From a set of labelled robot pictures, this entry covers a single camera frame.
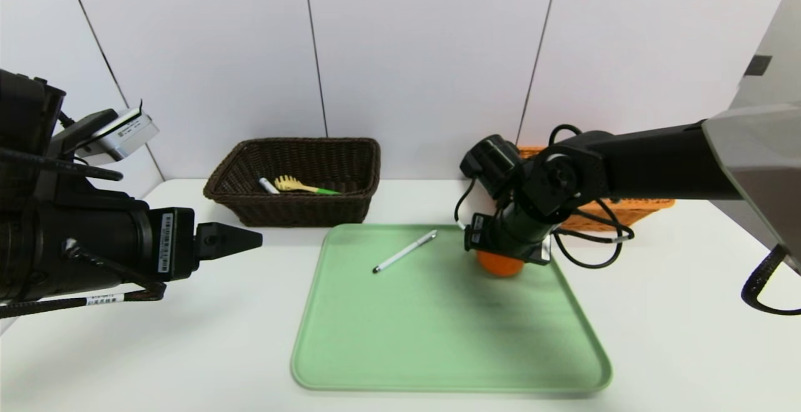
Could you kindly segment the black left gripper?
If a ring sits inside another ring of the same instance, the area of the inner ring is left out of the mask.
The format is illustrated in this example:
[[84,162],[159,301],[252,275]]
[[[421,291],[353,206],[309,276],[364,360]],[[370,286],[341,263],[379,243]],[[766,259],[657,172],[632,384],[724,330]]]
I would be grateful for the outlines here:
[[128,195],[78,196],[66,207],[64,218],[65,239],[160,282],[188,278],[197,261],[218,260],[263,244],[260,232],[217,222],[198,224],[194,238],[192,209],[152,209]]

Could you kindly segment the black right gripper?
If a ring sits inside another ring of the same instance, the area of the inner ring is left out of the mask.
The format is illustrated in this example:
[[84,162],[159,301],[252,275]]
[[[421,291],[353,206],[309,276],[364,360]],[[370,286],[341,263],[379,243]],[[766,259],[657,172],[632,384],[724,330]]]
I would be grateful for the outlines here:
[[492,214],[475,213],[464,230],[464,249],[506,256],[527,264],[552,261],[552,223],[538,220],[516,203],[497,207]]

